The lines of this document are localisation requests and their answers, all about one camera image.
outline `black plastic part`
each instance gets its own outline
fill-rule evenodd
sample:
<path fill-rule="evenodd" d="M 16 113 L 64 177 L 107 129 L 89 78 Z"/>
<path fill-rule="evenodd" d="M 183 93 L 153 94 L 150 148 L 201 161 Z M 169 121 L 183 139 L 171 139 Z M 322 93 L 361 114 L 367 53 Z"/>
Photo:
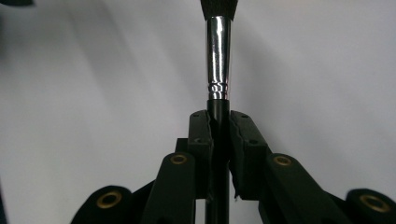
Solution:
<path fill-rule="evenodd" d="M 353 189 L 346 196 L 346 205 L 355 223 L 396 224 L 396 203 L 379 192 Z"/>
<path fill-rule="evenodd" d="M 288 223 L 352 223 L 294 158 L 268 156 L 265 177 Z"/>
<path fill-rule="evenodd" d="M 206 224 L 229 223 L 229 168 L 232 153 L 229 135 L 230 104 L 227 100 L 207 101 L 211 135 L 214 140 L 206 198 Z"/>
<path fill-rule="evenodd" d="M 34 4 L 32 0 L 0 0 L 0 4 L 10 7 L 28 7 Z"/>
<path fill-rule="evenodd" d="M 107 186 L 97 190 L 81 206 L 72 220 L 72 224 L 138 224 L 143 214 L 153 182 L 131 193 L 126 188 Z M 112 204 L 114 193 L 119 194 L 120 201 L 114 206 L 100 207 L 98 202 Z"/>
<path fill-rule="evenodd" d="M 201 0 L 205 20 L 210 17 L 223 16 L 233 20 L 237 0 Z"/>
<path fill-rule="evenodd" d="M 213 139 L 209 123 L 210 117 L 206 110 L 197 111 L 190 115 L 187 152 L 195 158 L 197 199 L 205 199 L 208 191 L 209 171 L 213 153 Z"/>
<path fill-rule="evenodd" d="M 185 152 L 163 159 L 141 224 L 189 224 L 195 221 L 195 160 Z"/>
<path fill-rule="evenodd" d="M 231 111 L 230 136 L 233 143 L 230 170 L 235 197 L 259 200 L 265 182 L 262 178 L 264 162 L 271 150 L 253 120 L 246 114 Z"/>

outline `white wall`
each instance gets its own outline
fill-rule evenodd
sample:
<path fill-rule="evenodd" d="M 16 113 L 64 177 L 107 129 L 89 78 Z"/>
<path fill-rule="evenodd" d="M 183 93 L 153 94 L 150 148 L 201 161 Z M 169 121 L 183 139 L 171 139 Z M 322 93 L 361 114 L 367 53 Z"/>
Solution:
<path fill-rule="evenodd" d="M 392 0 L 240 1 L 232 109 L 327 191 L 396 200 L 395 22 Z M 9 223 L 69 223 L 95 190 L 155 178 L 189 115 L 205 109 L 205 81 L 198 0 L 0 6 Z M 231 209 L 231 223 L 261 221 L 257 203 Z"/>

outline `mounting hole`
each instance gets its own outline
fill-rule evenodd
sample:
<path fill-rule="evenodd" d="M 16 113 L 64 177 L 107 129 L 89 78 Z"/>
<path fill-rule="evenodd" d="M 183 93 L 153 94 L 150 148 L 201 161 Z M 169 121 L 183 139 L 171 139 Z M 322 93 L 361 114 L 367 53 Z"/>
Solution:
<path fill-rule="evenodd" d="M 96 205 L 103 209 L 111 208 L 117 205 L 121 201 L 121 198 L 121 193 L 117 190 L 113 190 L 100 196 L 96 201 Z"/>
<path fill-rule="evenodd" d="M 359 197 L 359 199 L 364 205 L 377 212 L 387 213 L 388 211 L 390 211 L 390 206 L 374 195 L 363 194 Z"/>
<path fill-rule="evenodd" d="M 185 157 L 183 155 L 175 155 L 175 156 L 171 157 L 171 162 L 175 165 L 183 164 L 186 161 L 187 161 L 187 157 Z"/>
<path fill-rule="evenodd" d="M 277 156 L 274 158 L 274 162 L 279 165 L 289 166 L 291 165 L 291 159 L 285 156 Z"/>

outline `metal ferrule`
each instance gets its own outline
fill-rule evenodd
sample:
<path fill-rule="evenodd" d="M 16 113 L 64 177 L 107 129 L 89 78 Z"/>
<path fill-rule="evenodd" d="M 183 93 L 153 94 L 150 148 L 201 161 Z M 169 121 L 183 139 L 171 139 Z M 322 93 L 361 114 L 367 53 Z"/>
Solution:
<path fill-rule="evenodd" d="M 228 99 L 231 23 L 230 19 L 221 16 L 206 21 L 209 100 Z"/>

